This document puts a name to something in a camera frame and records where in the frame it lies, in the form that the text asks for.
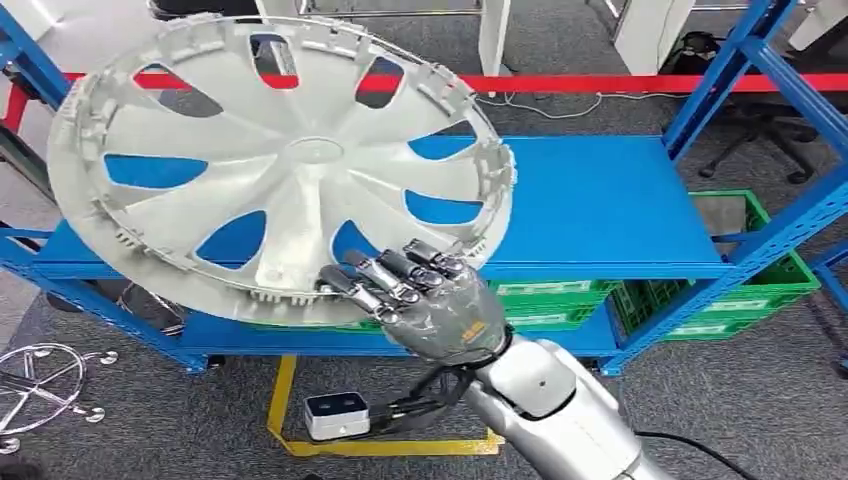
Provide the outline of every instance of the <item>black cable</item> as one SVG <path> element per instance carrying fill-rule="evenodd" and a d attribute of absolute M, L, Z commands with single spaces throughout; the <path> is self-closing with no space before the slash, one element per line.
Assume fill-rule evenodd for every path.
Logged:
<path fill-rule="evenodd" d="M 704 445 L 703 443 L 696 442 L 695 440 L 692 440 L 692 439 L 689 439 L 689 438 L 686 438 L 686 437 L 681 437 L 680 435 L 674 435 L 674 434 L 671 434 L 671 433 L 640 432 L 638 430 L 634 431 L 633 433 L 635 433 L 639 437 L 664 438 L 666 440 L 674 440 L 676 442 L 685 443 L 686 445 L 689 445 L 691 447 L 695 447 L 698 450 L 706 453 L 707 455 L 709 455 L 709 456 L 713 457 L 714 459 L 718 460 L 719 462 L 723 463 L 727 468 L 733 470 L 734 472 L 739 474 L 739 476 L 744 478 L 745 480 L 759 480 L 757 477 L 746 472 L 742 467 L 740 467 L 736 463 L 725 458 L 722 454 L 716 452 L 715 450 Z"/>

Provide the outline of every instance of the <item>shelf post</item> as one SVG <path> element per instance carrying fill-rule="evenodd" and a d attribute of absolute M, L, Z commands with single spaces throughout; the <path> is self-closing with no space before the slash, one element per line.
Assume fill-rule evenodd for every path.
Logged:
<path fill-rule="evenodd" d="M 839 306 L 848 313 L 848 291 L 842 282 L 831 270 L 842 262 L 848 260 L 848 240 L 842 240 L 830 250 L 816 257 L 810 262 L 810 268 L 819 277 L 822 283 L 830 289 L 831 295 Z"/>
<path fill-rule="evenodd" d="M 677 163 L 686 154 L 695 137 L 721 106 L 736 81 L 751 63 L 739 50 L 749 37 L 768 41 L 797 0 L 756 0 L 733 27 L 718 55 L 710 63 L 698 88 L 686 100 L 663 135 L 671 161 Z"/>
<path fill-rule="evenodd" d="M 47 105 L 58 110 L 71 84 L 65 75 L 35 43 L 12 14 L 0 5 L 0 41 L 11 42 L 16 52 L 11 60 L 21 75 L 38 91 Z"/>

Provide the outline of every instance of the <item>yellow floor tape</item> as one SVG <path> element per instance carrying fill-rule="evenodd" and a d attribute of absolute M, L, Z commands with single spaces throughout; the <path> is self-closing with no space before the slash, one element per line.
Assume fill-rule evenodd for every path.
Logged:
<path fill-rule="evenodd" d="M 487 429 L 482 440 L 395 440 L 352 441 L 314 445 L 309 442 L 283 438 L 283 422 L 289 403 L 297 357 L 280 357 L 280 368 L 274 385 L 274 396 L 268 411 L 268 430 L 277 437 L 289 453 L 296 457 L 309 457 L 321 453 L 347 456 L 388 457 L 402 455 L 496 455 L 503 438 Z"/>

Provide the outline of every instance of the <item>red tape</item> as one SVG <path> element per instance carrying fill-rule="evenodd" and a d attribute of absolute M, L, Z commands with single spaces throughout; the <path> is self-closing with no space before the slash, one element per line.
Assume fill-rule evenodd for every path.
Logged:
<path fill-rule="evenodd" d="M 84 73 L 65 73 L 74 81 Z M 534 92 L 534 93 L 691 93 L 701 81 L 698 75 L 515 75 L 486 77 L 482 75 L 460 75 L 471 88 L 478 92 Z M 803 75 L 804 79 L 820 92 L 848 91 L 848 74 L 816 73 Z M 297 77 L 293 75 L 262 75 L 273 88 L 294 88 Z M 140 73 L 135 80 L 148 89 L 184 89 L 188 85 L 167 73 Z M 374 92 L 393 92 L 400 82 L 395 75 L 368 75 L 361 88 Z M 734 92 L 776 92 L 777 88 L 765 75 L 745 75 L 733 88 Z M 15 132 L 20 128 L 26 108 L 26 94 L 12 86 L 2 120 L 7 128 Z"/>

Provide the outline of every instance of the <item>green crate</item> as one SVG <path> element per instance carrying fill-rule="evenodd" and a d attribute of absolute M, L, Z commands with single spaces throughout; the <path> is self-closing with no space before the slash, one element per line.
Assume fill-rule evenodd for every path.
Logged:
<path fill-rule="evenodd" d="M 597 305 L 545 305 L 542 308 L 506 309 L 506 321 L 519 332 L 577 330 Z"/>
<path fill-rule="evenodd" d="M 543 305 L 540 308 L 519 307 L 505 310 L 507 322 L 522 331 L 576 330 L 595 311 L 597 305 Z M 346 333 L 382 333 L 373 320 L 363 320 L 349 326 L 320 328 L 323 331 Z"/>
<path fill-rule="evenodd" d="M 762 228 L 770 220 L 754 194 L 748 190 L 697 192 L 691 195 L 742 195 L 746 199 L 748 231 Z M 613 292 L 613 303 L 626 332 L 632 332 L 655 311 L 667 305 L 681 290 L 693 284 L 691 280 L 627 281 Z M 745 284 L 737 287 L 716 302 L 694 315 L 684 327 L 728 326 L 722 335 L 706 338 L 727 338 L 741 324 L 750 325 L 766 318 L 801 296 L 821 287 L 821 283 L 795 251 L 790 252 Z"/>
<path fill-rule="evenodd" d="M 722 340 L 730 338 L 757 323 L 742 320 L 717 325 L 683 325 L 671 331 L 663 340 Z"/>
<path fill-rule="evenodd" d="M 609 280 L 576 280 L 561 282 L 511 282 L 493 280 L 495 291 L 504 307 L 528 305 L 598 305 L 621 282 Z"/>

